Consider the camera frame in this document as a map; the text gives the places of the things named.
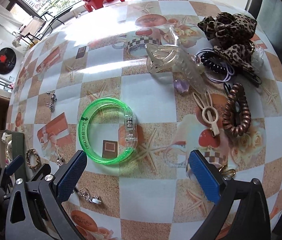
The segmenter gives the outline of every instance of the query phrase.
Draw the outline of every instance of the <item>checkered tablecloth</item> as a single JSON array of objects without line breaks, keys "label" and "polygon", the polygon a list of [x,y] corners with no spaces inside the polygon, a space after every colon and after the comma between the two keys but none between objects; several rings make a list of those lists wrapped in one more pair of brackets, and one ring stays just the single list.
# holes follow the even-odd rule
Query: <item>checkered tablecloth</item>
[{"label": "checkered tablecloth", "polygon": [[[127,44],[137,37],[159,35],[164,43],[173,24],[183,46],[195,54],[211,47],[196,23],[220,11],[248,14],[210,0],[123,2],[66,23],[26,54],[12,92],[7,128],[23,131],[27,147],[35,148],[53,173],[58,168],[56,152],[68,161],[81,149],[78,120],[97,98],[124,101],[143,130],[133,162],[113,168],[88,160],[78,187],[100,195],[101,206],[76,194],[63,203],[72,219],[73,211],[80,210],[94,220],[97,226],[83,229],[83,234],[97,240],[190,239],[213,206],[199,184],[186,175],[186,155],[194,148],[211,162],[227,160],[236,168],[237,180],[258,178],[271,228],[276,225],[282,213],[282,65],[261,28],[257,27],[253,40],[265,49],[259,74],[263,83],[256,89],[247,80],[236,79],[246,91],[251,128],[237,139],[228,138],[221,129],[218,143],[206,135],[208,127],[197,117],[192,95],[175,92],[178,73],[149,74],[145,57],[133,54],[137,49],[127,51]],[[205,81],[216,107],[222,106],[226,96],[222,86]],[[46,107],[48,91],[58,99],[54,112]],[[99,125],[100,134],[110,141],[118,141],[118,129],[117,122]],[[91,140],[102,145],[104,138]],[[224,227],[233,221],[238,204],[234,202]]]}]

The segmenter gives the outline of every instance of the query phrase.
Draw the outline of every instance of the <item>leopard print fabric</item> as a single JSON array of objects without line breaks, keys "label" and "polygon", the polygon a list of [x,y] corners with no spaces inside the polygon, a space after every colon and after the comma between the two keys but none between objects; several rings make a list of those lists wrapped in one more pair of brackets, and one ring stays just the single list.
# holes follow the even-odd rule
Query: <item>leopard print fabric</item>
[{"label": "leopard print fabric", "polygon": [[208,40],[217,39],[220,46],[214,46],[214,50],[231,65],[254,72],[251,66],[251,45],[257,27],[257,21],[242,14],[230,14],[221,12],[205,17],[198,23],[198,27],[205,33]]}]

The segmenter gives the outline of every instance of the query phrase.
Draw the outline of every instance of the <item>white appliance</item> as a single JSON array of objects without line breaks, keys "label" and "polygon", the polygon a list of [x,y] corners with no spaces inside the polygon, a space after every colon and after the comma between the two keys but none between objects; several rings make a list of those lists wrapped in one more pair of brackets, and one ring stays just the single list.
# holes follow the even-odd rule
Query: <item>white appliance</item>
[{"label": "white appliance", "polygon": [[24,56],[12,44],[0,40],[0,79],[15,82],[23,59]]}]

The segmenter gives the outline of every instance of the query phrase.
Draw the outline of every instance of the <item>green bracelet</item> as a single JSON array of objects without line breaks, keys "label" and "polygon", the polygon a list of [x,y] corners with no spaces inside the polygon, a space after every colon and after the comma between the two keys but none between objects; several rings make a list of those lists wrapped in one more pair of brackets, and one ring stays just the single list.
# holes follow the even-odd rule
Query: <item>green bracelet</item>
[{"label": "green bracelet", "polygon": [[[88,140],[88,126],[92,116],[100,109],[105,107],[119,107],[123,109],[124,114],[124,126],[125,126],[125,150],[114,159],[106,159],[100,157],[92,150]],[[87,156],[93,161],[105,165],[117,164],[125,160],[136,148],[137,145],[137,131],[136,120],[133,116],[132,110],[122,101],[116,98],[100,98],[93,101],[83,112],[79,126],[78,137],[82,149],[86,152]]]}]

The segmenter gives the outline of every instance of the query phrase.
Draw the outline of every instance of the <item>purple gem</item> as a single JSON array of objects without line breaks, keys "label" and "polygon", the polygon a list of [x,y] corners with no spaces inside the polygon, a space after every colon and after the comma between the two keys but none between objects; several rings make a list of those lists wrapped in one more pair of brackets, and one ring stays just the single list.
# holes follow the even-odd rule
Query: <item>purple gem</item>
[{"label": "purple gem", "polygon": [[186,80],[174,80],[173,85],[179,94],[187,92],[190,88],[190,84]]}]

